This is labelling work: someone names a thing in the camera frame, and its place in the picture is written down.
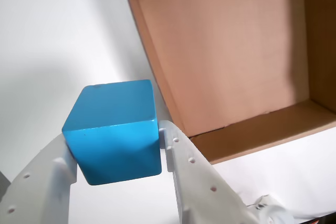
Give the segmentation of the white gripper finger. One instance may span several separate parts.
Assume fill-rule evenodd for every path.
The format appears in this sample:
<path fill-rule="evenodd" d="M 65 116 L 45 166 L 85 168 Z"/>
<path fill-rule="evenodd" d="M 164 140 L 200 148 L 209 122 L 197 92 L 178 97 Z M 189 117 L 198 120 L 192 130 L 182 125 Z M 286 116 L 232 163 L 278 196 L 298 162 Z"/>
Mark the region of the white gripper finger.
<path fill-rule="evenodd" d="M 167 170 L 173 174 L 180 223 L 258 223 L 192 141 L 172 122 L 159 122 Z"/>
<path fill-rule="evenodd" d="M 1 223 L 68 223 L 77 162 L 62 134 L 45 146 L 9 185 Z"/>

